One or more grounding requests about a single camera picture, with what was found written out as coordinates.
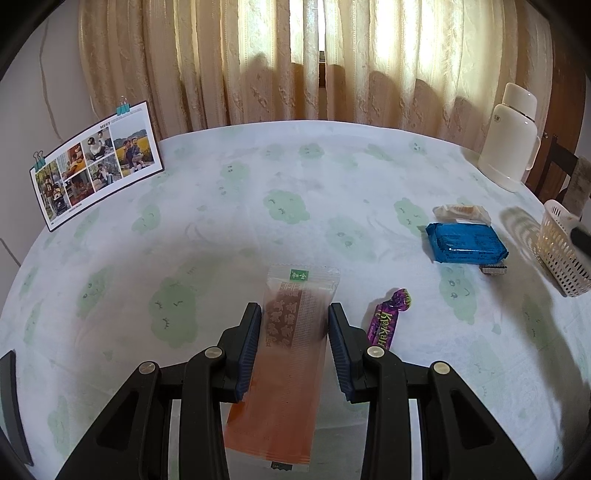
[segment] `curtain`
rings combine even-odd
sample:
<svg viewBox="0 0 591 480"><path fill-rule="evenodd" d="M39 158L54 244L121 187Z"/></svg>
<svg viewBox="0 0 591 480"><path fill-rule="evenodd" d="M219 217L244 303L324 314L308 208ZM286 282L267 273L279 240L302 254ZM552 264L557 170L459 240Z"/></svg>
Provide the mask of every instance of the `curtain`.
<svg viewBox="0 0 591 480"><path fill-rule="evenodd" d="M92 105L148 101L157 138L318 118L317 0L82 0Z"/></svg>
<svg viewBox="0 0 591 480"><path fill-rule="evenodd" d="M550 26L526 0L324 0L328 120L401 128L480 152L507 82L552 85Z"/></svg>

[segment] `binder clip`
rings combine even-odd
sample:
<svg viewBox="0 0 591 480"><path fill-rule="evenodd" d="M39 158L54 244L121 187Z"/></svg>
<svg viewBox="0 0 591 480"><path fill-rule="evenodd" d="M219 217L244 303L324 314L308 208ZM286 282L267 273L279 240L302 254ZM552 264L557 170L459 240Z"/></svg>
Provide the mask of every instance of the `binder clip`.
<svg viewBox="0 0 591 480"><path fill-rule="evenodd" d="M129 113L129 103L127 102L127 98L121 96L121 105L117 107L117 115L123 115L124 113Z"/></svg>
<svg viewBox="0 0 591 480"><path fill-rule="evenodd" d="M33 154L33 158L35 159L35 173L37 173L45 166L45 157L43 156L43 150L35 152Z"/></svg>

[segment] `tablecloth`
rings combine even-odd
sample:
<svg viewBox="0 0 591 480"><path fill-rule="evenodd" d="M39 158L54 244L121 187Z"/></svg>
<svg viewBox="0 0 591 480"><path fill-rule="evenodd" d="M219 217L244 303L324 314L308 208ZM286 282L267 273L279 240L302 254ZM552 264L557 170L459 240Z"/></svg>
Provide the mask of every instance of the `tablecloth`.
<svg viewBox="0 0 591 480"><path fill-rule="evenodd" d="M237 325L277 263L340 268L335 301L357 326L407 288L413 303L391 350L452 365L538 478L553 478L578 447L591 296L564 297L536 258L543 206L525 186L504 191L457 145L336 122L211 129L164 140L160 152L163 173L44 230L4 306L0 352L17 353L39 480L55 477L142 361L184 362ZM509 250L506 275L433 261L423 229L448 203L488 210ZM345 401L329 350L310 470L292 475L359 478L367 412ZM233 479L282 475L232 455L229 468Z"/></svg>

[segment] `white thermos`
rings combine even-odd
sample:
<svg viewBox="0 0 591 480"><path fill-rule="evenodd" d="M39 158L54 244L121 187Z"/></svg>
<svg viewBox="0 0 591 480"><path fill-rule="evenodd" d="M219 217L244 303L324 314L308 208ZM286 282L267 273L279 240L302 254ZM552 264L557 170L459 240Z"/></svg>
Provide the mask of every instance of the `white thermos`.
<svg viewBox="0 0 591 480"><path fill-rule="evenodd" d="M516 192L526 170L531 170L540 149L535 126L535 96L515 83L507 83L503 103L492 112L491 125L478 161L480 171L497 185Z"/></svg>

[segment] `photograph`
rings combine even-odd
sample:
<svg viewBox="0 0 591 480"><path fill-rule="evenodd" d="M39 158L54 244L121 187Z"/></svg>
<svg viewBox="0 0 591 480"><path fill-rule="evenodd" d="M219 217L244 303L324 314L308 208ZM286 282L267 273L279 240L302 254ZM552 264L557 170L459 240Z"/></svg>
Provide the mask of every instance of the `photograph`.
<svg viewBox="0 0 591 480"><path fill-rule="evenodd" d="M35 179L50 221L70 209L70 202L66 196L66 189L61 180L56 160L48 163L37 172Z"/></svg>
<svg viewBox="0 0 591 480"><path fill-rule="evenodd" d="M88 167L88 170L96 192L122 178L119 162L117 162L115 155L94 162Z"/></svg>
<svg viewBox="0 0 591 480"><path fill-rule="evenodd" d="M154 164L146 124L141 112L111 123L111 137L124 177Z"/></svg>
<svg viewBox="0 0 591 480"><path fill-rule="evenodd" d="M146 102L88 127L45 160L29 174L50 232L90 205L164 170Z"/></svg>
<svg viewBox="0 0 591 480"><path fill-rule="evenodd" d="M92 188L88 171L82 170L78 175L67 180L66 192L72 206L92 195L95 191Z"/></svg>
<svg viewBox="0 0 591 480"><path fill-rule="evenodd" d="M82 145L79 143L69 148L66 153L57 157L56 160L63 180L69 179L72 175L75 175L86 168L84 155L82 153Z"/></svg>
<svg viewBox="0 0 591 480"><path fill-rule="evenodd" d="M114 150L109 129L98 130L97 133L84 139L82 141L82 150L84 150L87 165L111 155Z"/></svg>

